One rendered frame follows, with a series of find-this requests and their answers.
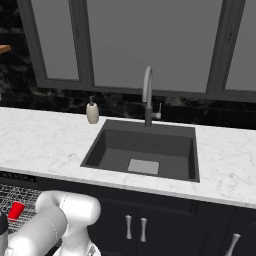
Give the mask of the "black cupboard door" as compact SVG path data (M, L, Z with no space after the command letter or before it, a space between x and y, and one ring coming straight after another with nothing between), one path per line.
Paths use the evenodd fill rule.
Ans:
M256 256L256 215L236 212L228 228L218 256L225 256L230 247L233 234L240 234L232 256Z
M101 214L97 222L88 227L92 242L101 256L136 256L136 210L134 207L110 200L99 199ZM131 216L132 238L127 239L126 217Z
M207 222L143 207L137 217L138 256L214 256ZM147 219L146 242L140 241L142 217Z

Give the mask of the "black dishwasher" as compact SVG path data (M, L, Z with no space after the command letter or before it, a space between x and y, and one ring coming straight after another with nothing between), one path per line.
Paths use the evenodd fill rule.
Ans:
M28 174L12 173L0 170L0 180L17 180L24 182L36 182L36 178Z

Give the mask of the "red cup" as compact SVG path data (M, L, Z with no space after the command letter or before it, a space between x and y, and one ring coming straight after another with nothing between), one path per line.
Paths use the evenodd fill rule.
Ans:
M19 218L23 212L25 205L21 202L14 201L8 213L8 218L11 220L16 220Z

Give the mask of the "grey curved tap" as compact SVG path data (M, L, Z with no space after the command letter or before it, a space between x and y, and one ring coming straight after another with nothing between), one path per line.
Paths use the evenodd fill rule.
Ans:
M150 127L152 125L152 119L161 119L161 110L157 113L152 111L152 81L153 70L150 66L146 68L143 83L142 102L145 103L145 126Z

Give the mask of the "dark grey sink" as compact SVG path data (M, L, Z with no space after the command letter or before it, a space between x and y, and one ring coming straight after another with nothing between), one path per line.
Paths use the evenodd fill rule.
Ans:
M193 127L106 120L81 166L200 182Z

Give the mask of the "beige soap dispenser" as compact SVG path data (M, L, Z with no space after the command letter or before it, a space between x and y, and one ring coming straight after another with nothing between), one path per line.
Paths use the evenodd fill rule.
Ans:
M90 124L96 124L99 121L99 109L97 104L93 101L93 97L89 97L90 101L86 106L86 115Z

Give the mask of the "grey framed window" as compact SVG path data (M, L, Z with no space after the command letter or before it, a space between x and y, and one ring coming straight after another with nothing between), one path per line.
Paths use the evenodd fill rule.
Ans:
M256 102L247 0L17 0L41 88Z

